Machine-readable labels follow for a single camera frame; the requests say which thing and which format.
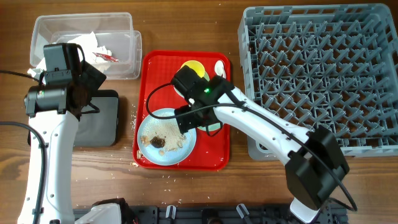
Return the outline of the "mint green bowl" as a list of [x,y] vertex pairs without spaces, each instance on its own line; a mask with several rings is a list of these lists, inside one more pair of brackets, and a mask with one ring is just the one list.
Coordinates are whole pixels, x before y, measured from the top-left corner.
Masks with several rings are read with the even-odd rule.
[[221,128],[221,124],[220,123],[211,124],[209,126],[199,126],[198,127],[198,129],[201,130],[201,131],[208,130],[209,132],[217,131],[220,128]]

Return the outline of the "red ketchup packet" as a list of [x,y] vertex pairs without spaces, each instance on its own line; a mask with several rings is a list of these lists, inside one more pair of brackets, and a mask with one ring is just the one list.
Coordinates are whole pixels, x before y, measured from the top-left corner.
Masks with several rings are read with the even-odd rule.
[[96,52],[93,52],[93,54],[94,54],[95,56],[97,56],[97,57],[102,58],[102,59],[105,60],[105,61],[108,61],[108,62],[119,62],[118,59],[116,59],[116,58],[114,58],[114,57],[112,57],[112,56],[110,56],[110,55],[101,54],[101,53],[96,53]]

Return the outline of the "yellow plastic cup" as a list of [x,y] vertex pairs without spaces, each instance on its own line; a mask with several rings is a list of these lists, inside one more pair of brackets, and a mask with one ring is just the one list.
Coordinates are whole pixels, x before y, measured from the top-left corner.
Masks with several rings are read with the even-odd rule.
[[181,65],[181,68],[183,68],[184,66],[187,66],[187,67],[191,68],[192,70],[194,70],[200,78],[205,77],[205,74],[206,74],[205,67],[201,62],[199,62],[197,60],[189,60],[189,61],[184,62]]

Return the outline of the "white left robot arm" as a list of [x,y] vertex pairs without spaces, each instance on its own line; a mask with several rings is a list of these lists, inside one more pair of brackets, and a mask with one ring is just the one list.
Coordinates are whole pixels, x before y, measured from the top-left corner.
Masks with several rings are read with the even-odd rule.
[[30,163],[25,202],[18,223],[74,223],[71,200],[72,154],[82,108],[92,99],[113,99],[118,94],[100,90],[105,75],[90,64],[43,72],[39,84],[25,99],[29,116]]

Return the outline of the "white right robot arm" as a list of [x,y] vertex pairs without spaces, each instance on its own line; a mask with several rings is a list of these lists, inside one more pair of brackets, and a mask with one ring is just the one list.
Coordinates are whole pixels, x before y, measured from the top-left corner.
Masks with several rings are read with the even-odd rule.
[[331,193],[344,187],[349,166],[329,129],[310,131],[292,124],[219,76],[209,81],[173,77],[171,84],[188,103],[175,110],[181,133],[206,124],[228,124],[274,153],[285,167],[287,186],[294,196],[290,212],[301,222],[314,221]]

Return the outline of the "grey-blue dishwasher rack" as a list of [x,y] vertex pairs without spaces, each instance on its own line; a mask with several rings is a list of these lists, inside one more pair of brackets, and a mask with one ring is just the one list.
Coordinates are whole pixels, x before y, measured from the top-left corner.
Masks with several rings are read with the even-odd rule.
[[238,41],[253,102],[329,129],[347,156],[397,155],[397,31],[385,4],[248,7]]

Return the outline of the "red plastic tray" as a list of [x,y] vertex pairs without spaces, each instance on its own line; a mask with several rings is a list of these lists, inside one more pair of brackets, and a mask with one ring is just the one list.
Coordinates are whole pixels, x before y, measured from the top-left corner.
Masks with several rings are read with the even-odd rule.
[[149,156],[137,157],[141,135],[139,126],[148,115],[146,99],[149,93],[165,83],[171,81],[174,74],[183,63],[189,60],[199,61],[205,68],[209,77],[216,75],[215,64],[222,61],[226,72],[226,79],[231,79],[231,66],[229,59],[217,52],[188,52],[173,50],[154,50],[144,57],[139,102],[137,106],[136,129],[134,136],[132,156],[135,162],[146,169],[180,169],[180,170],[221,170],[229,161],[230,153],[230,126],[225,124],[220,132],[213,131],[213,137],[207,135],[205,130],[197,129],[197,140],[193,152],[183,161],[171,166],[154,164]]

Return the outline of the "light blue dinner plate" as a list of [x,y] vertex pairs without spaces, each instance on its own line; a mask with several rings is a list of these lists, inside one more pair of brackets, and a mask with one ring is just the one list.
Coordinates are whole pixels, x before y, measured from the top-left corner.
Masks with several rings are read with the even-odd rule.
[[[153,118],[152,116],[147,116],[144,118],[143,122],[141,125],[148,123],[150,120],[153,120],[156,118]],[[186,132],[184,135],[187,137],[186,143],[183,145],[183,147],[177,151],[170,151],[166,152],[163,156],[159,154],[159,150],[155,149],[152,146],[144,147],[141,141],[139,140],[139,135],[142,132],[141,129],[137,131],[137,143],[140,152],[142,155],[150,162],[160,165],[160,166],[171,166],[178,164],[185,160],[192,152],[195,147],[196,141],[197,141],[197,132],[195,129],[191,129],[188,132]]]

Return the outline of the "black rectangular tray bin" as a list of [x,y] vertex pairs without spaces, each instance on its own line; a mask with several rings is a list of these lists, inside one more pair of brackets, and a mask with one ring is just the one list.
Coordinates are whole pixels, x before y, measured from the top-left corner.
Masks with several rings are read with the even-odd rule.
[[99,109],[98,113],[82,114],[74,141],[75,147],[108,147],[115,144],[118,137],[119,95],[114,90],[98,90],[90,105],[82,112]]

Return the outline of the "white crumpled paper in bin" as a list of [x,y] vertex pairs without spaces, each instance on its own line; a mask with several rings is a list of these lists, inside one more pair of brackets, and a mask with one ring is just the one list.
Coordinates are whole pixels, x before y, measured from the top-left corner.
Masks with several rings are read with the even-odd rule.
[[90,34],[79,35],[78,37],[69,40],[68,43],[80,45],[85,54],[86,61],[91,65],[96,64],[96,68],[99,71],[104,73],[104,71],[110,67],[111,62],[105,61],[93,54],[93,52],[96,52],[113,56],[112,51],[108,50],[105,46],[98,45],[98,41],[94,32],[91,32]]

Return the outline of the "light blue small saucer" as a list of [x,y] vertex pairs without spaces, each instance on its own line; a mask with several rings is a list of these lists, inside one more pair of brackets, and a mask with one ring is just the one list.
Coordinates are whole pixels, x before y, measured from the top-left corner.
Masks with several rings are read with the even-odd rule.
[[[207,72],[204,73],[204,76],[203,76],[203,77],[204,77],[205,80],[207,80],[207,81],[210,80],[210,77],[209,77],[209,75],[207,74]],[[179,95],[180,97],[184,98],[184,96],[183,96],[175,87],[174,87],[174,90],[175,90],[175,92],[177,93],[177,95]]]

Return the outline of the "clear plastic bin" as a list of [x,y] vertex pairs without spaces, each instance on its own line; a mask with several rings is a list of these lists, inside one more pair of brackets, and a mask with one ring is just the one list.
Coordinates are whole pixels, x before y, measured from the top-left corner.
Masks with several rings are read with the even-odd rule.
[[45,69],[44,46],[68,43],[79,35],[94,32],[98,45],[112,51],[119,62],[104,71],[108,79],[136,79],[142,61],[141,33],[133,28],[128,12],[60,14],[36,19],[30,45],[30,65]]

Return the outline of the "white plastic spoon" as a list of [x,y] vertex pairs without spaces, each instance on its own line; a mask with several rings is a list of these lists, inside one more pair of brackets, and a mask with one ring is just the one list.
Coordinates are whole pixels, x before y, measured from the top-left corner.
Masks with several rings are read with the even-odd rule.
[[214,71],[215,71],[215,73],[216,73],[218,76],[223,77],[223,78],[226,78],[226,72],[225,72],[224,63],[223,63],[222,60],[218,60],[218,61],[215,63]]

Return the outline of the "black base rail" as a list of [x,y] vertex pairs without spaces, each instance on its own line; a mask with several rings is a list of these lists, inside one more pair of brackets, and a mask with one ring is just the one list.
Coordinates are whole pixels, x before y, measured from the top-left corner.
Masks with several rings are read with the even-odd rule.
[[[183,207],[176,209],[175,218],[166,217],[165,207],[132,206],[139,223],[208,223],[216,218],[221,223],[244,223],[236,207]],[[263,205],[248,207],[248,218],[251,223],[299,223],[289,210],[287,204]],[[314,219],[314,223],[348,224],[345,208],[337,204],[327,205]]]

